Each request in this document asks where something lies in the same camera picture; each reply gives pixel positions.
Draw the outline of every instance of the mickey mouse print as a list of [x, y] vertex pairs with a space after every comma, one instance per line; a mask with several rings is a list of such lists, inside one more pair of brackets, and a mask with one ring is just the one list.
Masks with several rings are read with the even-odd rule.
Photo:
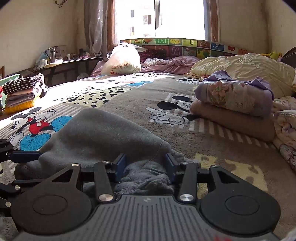
[[183, 128], [189, 124], [190, 131], [194, 130], [194, 120], [197, 116], [190, 114], [189, 109], [194, 100], [194, 96], [183, 96], [170, 93], [165, 101], [157, 104], [158, 109], [147, 107], [146, 110], [151, 112], [149, 115], [150, 122], [157, 124], [169, 124]]

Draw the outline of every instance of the gray ribbed panel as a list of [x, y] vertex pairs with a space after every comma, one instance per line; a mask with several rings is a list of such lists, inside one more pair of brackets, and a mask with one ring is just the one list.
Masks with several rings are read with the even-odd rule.
[[[122, 196], [114, 204], [100, 205], [74, 231], [51, 237], [21, 233], [14, 241], [213, 241], [216, 235], [222, 241], [229, 238], [208, 226], [194, 206], [179, 204], [172, 196]], [[248, 238], [264, 239], [278, 241], [271, 233]]]

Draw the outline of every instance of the pink flower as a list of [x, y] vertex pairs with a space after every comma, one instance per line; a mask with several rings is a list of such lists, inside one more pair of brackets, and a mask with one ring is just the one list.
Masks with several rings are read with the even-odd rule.
[[215, 84], [210, 85], [210, 91], [213, 96], [225, 96], [225, 91], [228, 90], [228, 85], [224, 85], [222, 81], [217, 81]]

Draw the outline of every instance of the wooden chair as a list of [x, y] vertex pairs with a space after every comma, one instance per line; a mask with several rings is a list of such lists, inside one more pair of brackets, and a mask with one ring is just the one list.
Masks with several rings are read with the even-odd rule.
[[2, 68], [0, 68], [0, 74], [2, 74], [2, 79], [4, 79], [6, 77], [4, 65], [2, 66]]

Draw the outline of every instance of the black circular motor housing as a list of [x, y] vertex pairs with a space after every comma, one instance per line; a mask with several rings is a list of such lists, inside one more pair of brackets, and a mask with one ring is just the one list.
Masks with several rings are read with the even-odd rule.
[[239, 236], [273, 231], [281, 215], [272, 196], [247, 182], [220, 185], [202, 199], [200, 212], [211, 225]]
[[54, 182], [54, 175], [19, 195], [11, 205], [16, 226], [28, 233], [53, 235], [70, 231], [90, 215], [92, 204], [76, 188], [77, 179]]

